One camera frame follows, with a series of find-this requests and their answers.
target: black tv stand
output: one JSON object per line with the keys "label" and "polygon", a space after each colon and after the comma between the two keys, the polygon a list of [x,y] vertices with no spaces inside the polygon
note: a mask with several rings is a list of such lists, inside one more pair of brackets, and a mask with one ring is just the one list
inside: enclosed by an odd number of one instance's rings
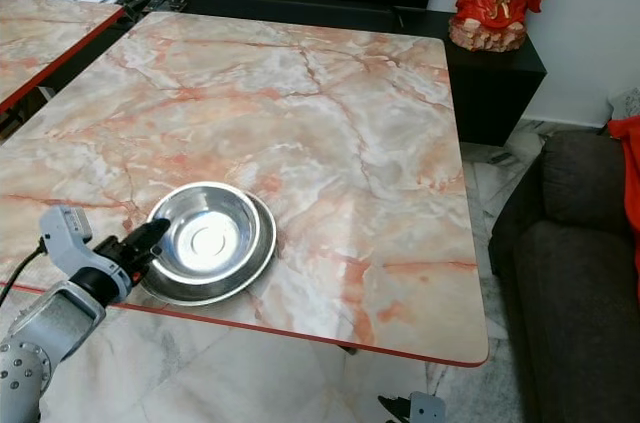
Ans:
{"label": "black tv stand", "polygon": [[450,13],[318,0],[190,0],[185,12],[441,39],[458,134],[469,143],[504,145],[547,74],[529,38],[508,53],[471,53],[454,45]]}

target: sofa cushion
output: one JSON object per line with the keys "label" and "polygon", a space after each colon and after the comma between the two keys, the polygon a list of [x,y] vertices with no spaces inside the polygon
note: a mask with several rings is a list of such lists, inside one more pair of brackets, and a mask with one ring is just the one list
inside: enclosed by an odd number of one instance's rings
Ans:
{"label": "sofa cushion", "polygon": [[546,220],[514,250],[543,420],[640,421],[634,246]]}
{"label": "sofa cushion", "polygon": [[542,150],[547,215],[563,223],[630,233],[624,211],[624,154],[617,140],[557,133]]}

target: marble tabletop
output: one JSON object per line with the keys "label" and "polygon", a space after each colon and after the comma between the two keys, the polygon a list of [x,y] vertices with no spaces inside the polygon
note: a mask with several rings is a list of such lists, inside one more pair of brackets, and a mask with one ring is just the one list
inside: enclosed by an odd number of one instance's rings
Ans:
{"label": "marble tabletop", "polygon": [[[48,205],[96,241],[172,189],[224,181],[273,211],[277,257],[246,291],[154,313],[460,366],[488,355],[443,43],[153,13],[0,148],[0,279]],[[47,258],[19,280],[61,279]]]}
{"label": "marble tabletop", "polygon": [[11,107],[122,13],[117,5],[0,0],[0,111]]}

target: stainless steel bowl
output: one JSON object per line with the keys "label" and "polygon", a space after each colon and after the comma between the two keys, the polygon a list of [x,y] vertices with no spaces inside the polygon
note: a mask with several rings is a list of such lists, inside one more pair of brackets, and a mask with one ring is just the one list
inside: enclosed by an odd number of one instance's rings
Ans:
{"label": "stainless steel bowl", "polygon": [[221,183],[193,183],[169,193],[149,221],[168,218],[142,286],[168,303],[206,305],[253,282],[275,249],[273,215],[256,196]]}

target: tiled floor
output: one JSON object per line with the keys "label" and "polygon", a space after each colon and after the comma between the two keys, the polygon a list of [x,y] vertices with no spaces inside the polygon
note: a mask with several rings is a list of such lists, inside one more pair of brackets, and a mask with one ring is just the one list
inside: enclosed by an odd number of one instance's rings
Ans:
{"label": "tiled floor", "polygon": [[[42,401],[55,422],[385,423],[378,395],[425,391],[444,399],[447,422],[523,420],[499,286],[487,244],[493,224],[543,137],[526,125],[504,149],[462,145],[490,358],[476,369],[414,360],[135,311],[110,310],[63,363]],[[4,335],[34,297],[12,292]]]}

